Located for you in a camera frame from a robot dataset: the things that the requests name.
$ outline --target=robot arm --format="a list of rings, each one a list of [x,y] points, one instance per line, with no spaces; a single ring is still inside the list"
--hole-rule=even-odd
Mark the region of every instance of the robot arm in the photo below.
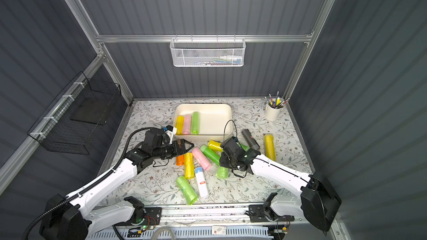
[[[64,208],[53,211],[43,218],[40,235],[47,240],[83,240],[87,236],[119,222],[130,220],[132,224],[141,224],[145,216],[144,205],[134,197],[126,197],[116,205],[95,211],[93,208],[120,184],[152,165],[154,159],[170,159],[183,155],[194,147],[194,144],[184,139],[171,141],[174,132],[176,132],[176,128],[172,126],[150,129],[146,132],[143,142],[126,152],[125,158],[115,170],[114,167],[110,168],[90,183],[69,193],[65,198],[60,195],[52,197],[46,205],[46,211],[69,196],[78,195],[75,199],[70,200]],[[112,170],[113,173],[103,179]],[[85,188],[99,180],[102,181],[80,194]]]
[[[293,170],[252,148],[245,152],[236,141],[232,137],[221,144],[223,152],[220,166],[232,169],[233,173],[240,170],[265,177],[295,196],[290,200],[287,196],[270,194],[263,205],[267,218],[276,220],[284,215],[304,215],[315,227],[324,232],[329,230],[341,199],[322,173],[315,172],[311,175]]]

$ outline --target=green plastic bag roll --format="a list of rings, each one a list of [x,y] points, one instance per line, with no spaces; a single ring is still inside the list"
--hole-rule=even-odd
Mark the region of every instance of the green plastic bag roll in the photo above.
[[[200,114],[198,111],[193,112],[193,116],[191,117],[191,127],[190,131],[194,135],[199,134],[200,129]]]
[[[200,150],[205,154],[206,157],[210,158],[217,166],[220,165],[220,156],[212,151],[207,145],[200,147]]]
[[[219,167],[215,174],[216,177],[225,179],[228,177],[228,169],[224,167]]]
[[[185,179],[184,176],[179,176],[178,179],[176,179],[176,184],[184,194],[184,197],[187,200],[187,205],[194,204],[197,200],[197,194],[195,193],[194,189],[190,186],[187,179]]]
[[[246,151],[248,151],[248,149],[249,149],[249,147],[247,147],[247,146],[245,146],[245,145],[243,145],[243,144],[239,144],[238,143],[238,145],[240,146],[240,147],[242,147],[243,148],[243,150],[246,152]]]

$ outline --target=table surface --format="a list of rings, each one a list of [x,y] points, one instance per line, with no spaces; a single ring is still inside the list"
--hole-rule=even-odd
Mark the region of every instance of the table surface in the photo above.
[[[279,117],[271,121],[266,119],[264,115],[265,99],[253,98],[138,101],[135,104],[111,165],[114,165],[118,161],[127,137],[132,131],[142,127],[160,127],[172,124],[177,106],[183,103],[228,104],[232,108],[233,120],[235,120],[239,133],[239,141],[242,144],[247,145],[241,135],[241,131],[247,128],[261,146],[261,153],[265,154],[264,134],[271,133],[274,135],[276,162],[301,172],[312,172],[287,109],[283,108]],[[144,139],[144,133],[144,131],[137,133],[132,138],[129,149]],[[196,147],[201,147],[203,144],[207,144],[207,142],[194,142],[194,144]],[[162,165],[166,162],[156,160],[157,165]],[[134,196],[145,205],[185,204],[184,196],[175,183],[175,180],[179,176],[184,175],[184,166],[176,166],[175,162],[176,160],[173,158],[167,166],[158,168],[150,166],[146,168],[139,175],[111,192],[100,202],[99,206],[114,205],[126,196]],[[229,170],[228,178],[218,179],[215,177],[217,169],[218,167],[213,164],[211,169],[205,172],[209,196],[204,199],[198,199],[195,204],[263,202],[273,192],[291,195],[289,191],[278,186],[276,183],[251,174],[247,174],[245,178],[239,178],[235,177]],[[189,183],[197,192],[195,179],[190,179]]]

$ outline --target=blue cap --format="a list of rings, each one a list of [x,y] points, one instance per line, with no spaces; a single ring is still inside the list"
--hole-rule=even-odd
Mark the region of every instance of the blue cap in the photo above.
[[[194,173],[195,174],[196,173],[202,173],[202,172],[203,172],[203,169],[201,167],[197,167],[197,168],[194,169]]]

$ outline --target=ribbed wall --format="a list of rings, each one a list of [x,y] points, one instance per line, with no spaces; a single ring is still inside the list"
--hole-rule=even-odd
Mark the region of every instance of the ribbed wall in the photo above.
[[[63,0],[0,0],[0,166],[96,53]]]
[[[0,166],[96,53],[64,0],[0,0]],[[102,66],[94,76],[110,81]],[[0,239],[20,239],[55,194],[96,177],[126,109],[120,99],[90,156],[39,147],[0,196]],[[30,239],[40,239],[37,225]]]
[[[99,34],[309,34],[324,0],[81,0]],[[176,68],[168,44],[108,43],[136,98],[284,92],[302,43],[248,44],[241,68]]]
[[[104,67],[93,79],[112,81]],[[0,196],[0,239],[20,239],[52,196],[64,196],[97,176],[126,107],[125,100],[120,98],[99,134],[98,148],[90,155],[49,152],[43,147],[34,152]],[[43,239],[38,234],[39,226],[33,229],[30,239]]]
[[[291,98],[353,240],[425,239],[427,0],[337,0]]]
[[[304,43],[248,43],[243,67],[175,67],[169,44],[106,44],[136,98],[284,92]]]
[[[81,0],[100,34],[307,34],[323,0]]]

